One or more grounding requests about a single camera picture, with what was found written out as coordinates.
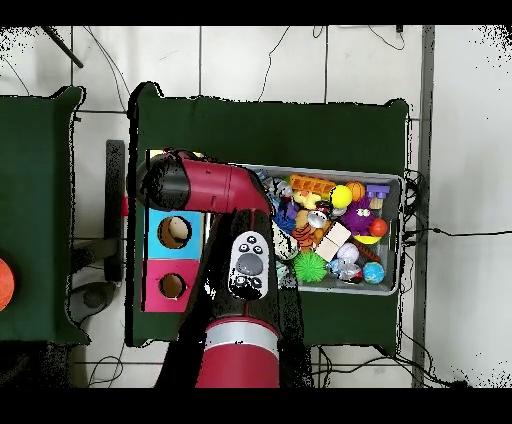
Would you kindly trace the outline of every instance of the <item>yellow ball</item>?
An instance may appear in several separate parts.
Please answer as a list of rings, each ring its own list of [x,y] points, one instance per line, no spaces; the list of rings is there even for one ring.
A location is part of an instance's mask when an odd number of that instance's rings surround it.
[[[331,203],[336,209],[347,207],[352,202],[352,190],[339,185],[331,190]]]

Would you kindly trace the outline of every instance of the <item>green tablecloth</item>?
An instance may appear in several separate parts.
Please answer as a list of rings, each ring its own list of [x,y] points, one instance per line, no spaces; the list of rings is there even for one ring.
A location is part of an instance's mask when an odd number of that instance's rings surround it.
[[[158,86],[145,83],[132,94],[130,114],[134,167],[146,149],[175,147],[236,163],[404,172],[408,106],[403,100],[375,106],[173,99],[161,97]],[[139,343],[173,340],[179,316],[140,311],[143,210],[137,206],[136,277],[127,281],[134,287],[133,338]],[[394,352],[397,293],[381,297],[302,292],[301,299],[307,345],[380,345]]]
[[[13,299],[0,340],[86,343],[65,311],[70,270],[70,124],[82,89],[52,98],[0,96],[0,258]]]

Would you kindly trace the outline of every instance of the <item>pink ball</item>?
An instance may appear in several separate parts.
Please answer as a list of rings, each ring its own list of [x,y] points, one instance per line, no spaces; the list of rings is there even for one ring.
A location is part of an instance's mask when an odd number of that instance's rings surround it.
[[[345,243],[338,249],[336,256],[346,264],[353,264],[359,258],[359,250],[352,243]]]

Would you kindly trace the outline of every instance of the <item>green spiky ball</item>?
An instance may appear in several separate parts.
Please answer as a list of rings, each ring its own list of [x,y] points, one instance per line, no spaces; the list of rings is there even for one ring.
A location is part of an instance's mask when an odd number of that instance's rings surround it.
[[[327,262],[315,252],[301,252],[294,261],[295,275],[305,283],[319,283],[327,274]]]

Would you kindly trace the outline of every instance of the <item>gray plastic bin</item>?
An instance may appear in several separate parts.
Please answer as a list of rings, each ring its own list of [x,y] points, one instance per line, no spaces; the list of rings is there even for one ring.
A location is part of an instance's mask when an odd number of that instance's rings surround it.
[[[399,270],[402,257],[402,233],[404,227],[403,206],[405,205],[405,181],[397,175],[371,174],[361,172],[327,171],[320,169],[289,168],[263,165],[242,165],[254,171],[264,170],[271,177],[287,177],[292,174],[307,175],[322,178],[337,184],[349,181],[359,181],[367,184],[385,184],[390,191],[384,200],[380,211],[372,211],[374,215],[384,219],[389,226],[388,233],[373,245],[367,245],[381,258],[386,275],[380,284],[368,284],[365,281],[359,284],[345,283],[328,273],[320,283],[304,283],[299,281],[300,291],[353,293],[364,295],[389,296],[393,294],[400,284]],[[368,260],[359,255],[357,264],[364,266]]]

